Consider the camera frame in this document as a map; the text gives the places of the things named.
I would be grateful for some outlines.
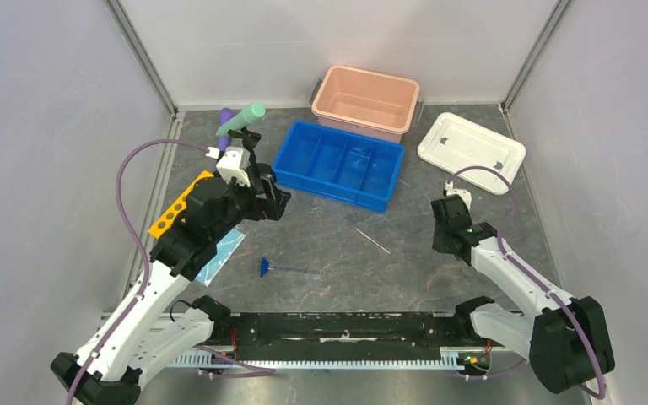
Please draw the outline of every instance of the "pink plastic bin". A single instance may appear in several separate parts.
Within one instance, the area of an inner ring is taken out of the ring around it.
[[[311,110],[320,125],[400,143],[411,127],[419,84],[345,66],[332,66]]]

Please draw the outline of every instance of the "blue plastic tray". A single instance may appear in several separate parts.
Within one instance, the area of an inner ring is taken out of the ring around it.
[[[283,186],[383,213],[402,159],[398,143],[295,121],[273,168]]]

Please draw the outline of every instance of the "purple object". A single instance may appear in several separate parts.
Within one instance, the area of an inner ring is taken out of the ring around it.
[[[219,125],[222,125],[227,121],[231,120],[233,116],[235,116],[234,111],[226,107],[223,108],[222,110],[219,111]],[[230,145],[230,137],[217,138],[217,149],[224,152],[229,145]]]

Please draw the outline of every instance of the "white bracket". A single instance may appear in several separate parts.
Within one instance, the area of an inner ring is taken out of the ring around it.
[[[508,246],[505,240],[503,240],[503,247],[509,257],[514,257],[530,270],[536,278],[541,280],[552,292],[557,294],[566,305],[570,303],[570,298],[573,298],[570,293],[551,283],[535,271]],[[544,308],[551,310],[559,308],[559,305],[548,294],[543,292],[537,284],[521,272],[510,260],[503,257],[495,236],[481,240],[477,246],[471,249],[471,266],[498,285],[505,295],[508,295],[526,316],[534,318],[540,315]]]
[[[113,315],[108,318],[105,325],[76,352],[78,365],[83,365],[89,356],[94,357],[88,372],[91,375],[95,372],[101,373],[103,375],[101,377],[102,381],[118,381],[121,379],[133,352],[135,352],[135,348],[143,340],[143,335],[150,330],[150,327],[163,313],[167,305],[190,283],[190,280],[182,276],[171,276],[170,268],[161,262],[151,263],[151,266],[150,281],[143,291],[142,297],[136,297],[138,287],[143,282],[143,274],[141,273],[138,281],[118,305]],[[93,349],[100,341],[103,333],[111,327],[133,299],[139,299],[139,301],[123,323],[113,332],[100,353],[93,354]]]
[[[141,342],[132,355],[130,367],[141,369],[138,385],[145,387],[164,367],[186,350],[210,338],[214,324],[198,308],[190,308],[168,327]]]
[[[468,208],[468,211],[471,210],[471,203],[473,202],[473,197],[471,196],[471,192],[468,190],[464,190],[462,188],[453,188],[453,181],[446,181],[445,182],[445,194],[447,196],[457,194],[461,196],[461,199],[463,202],[466,204],[466,207]]]
[[[219,158],[219,149],[210,146],[208,147],[208,152],[205,154],[205,156],[209,157],[210,159],[217,160]]]
[[[532,338],[532,318],[518,316],[498,304],[479,306],[471,313],[473,330],[491,338],[528,360]]]
[[[250,153],[244,148],[230,146],[224,151],[224,156],[217,162],[217,172],[222,178],[230,182],[231,178],[237,179],[240,186],[250,186],[250,178],[245,169],[250,161]]]

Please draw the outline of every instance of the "white wall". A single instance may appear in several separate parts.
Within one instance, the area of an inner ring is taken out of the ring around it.
[[[555,0],[122,0],[178,105],[306,105],[335,64],[500,101]]]
[[[574,2],[511,115],[564,285],[605,310],[615,403],[648,403],[648,2]]]
[[[0,404],[65,401],[51,360],[92,336],[132,252],[117,167],[168,123],[103,2],[0,1]],[[146,160],[126,175],[135,219]]]

